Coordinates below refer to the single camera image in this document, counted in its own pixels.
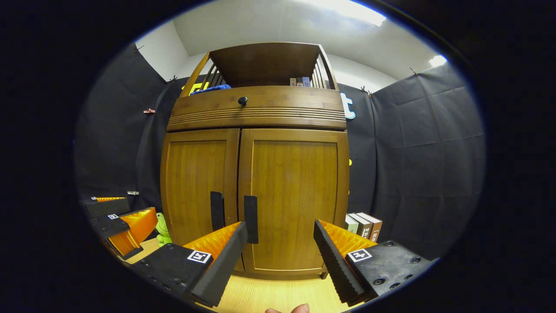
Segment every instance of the wooden floor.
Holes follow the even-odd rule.
[[[158,249],[158,241],[154,238],[141,243],[141,246],[144,251],[127,262],[135,263]],[[272,308],[289,313],[304,303],[309,304],[311,312],[336,313],[348,310],[348,305],[340,302],[330,275],[322,280],[317,274],[268,280],[232,275],[220,304],[210,310],[221,313],[263,313]]]

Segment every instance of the ceiling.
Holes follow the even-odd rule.
[[[436,53],[388,20],[380,27],[296,0],[216,0],[174,19],[187,53],[256,42],[319,43],[326,53],[373,67],[397,80],[431,67]]]

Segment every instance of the wooden cabinet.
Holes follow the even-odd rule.
[[[200,86],[231,88],[190,95],[209,61]],[[310,87],[289,86],[290,77],[301,76]],[[259,243],[245,246],[235,269],[325,271],[312,232],[315,219],[344,225],[345,129],[320,45],[257,43],[207,53],[176,101],[163,146],[162,205],[172,240],[183,245],[212,232],[211,191],[224,195],[227,225],[243,220],[244,196],[255,195]]]
[[[343,226],[348,203],[347,134],[338,131],[245,129],[241,135],[239,207],[256,195],[259,244],[247,244],[245,270],[320,273],[315,219]],[[243,220],[243,211],[239,211]]]

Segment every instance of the cabinet door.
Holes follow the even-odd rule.
[[[313,240],[315,219],[344,226],[348,206],[347,133],[244,129],[239,207],[257,196],[259,243],[246,244],[245,271],[275,275],[325,271]],[[239,210],[240,220],[244,219]]]
[[[224,196],[226,225],[237,222],[239,129],[166,134],[161,160],[162,209],[180,246],[212,232],[210,192]],[[243,270],[241,259],[236,270]]]

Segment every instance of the book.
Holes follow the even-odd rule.
[[[346,223],[344,225],[344,228],[347,229],[349,232],[355,234],[357,233],[358,226],[359,223],[346,214]]]
[[[379,234],[380,234],[380,229],[382,228],[382,221],[379,220],[378,218],[374,218],[368,214],[365,214],[363,212],[361,213],[357,213],[357,215],[363,217],[364,219],[366,219],[367,221],[373,223],[373,226],[371,227],[371,232],[370,232],[370,240],[372,242],[376,242],[379,238]]]
[[[363,238],[369,239],[369,233],[373,224],[355,213],[349,213],[348,215],[359,224],[357,227],[357,234]]]

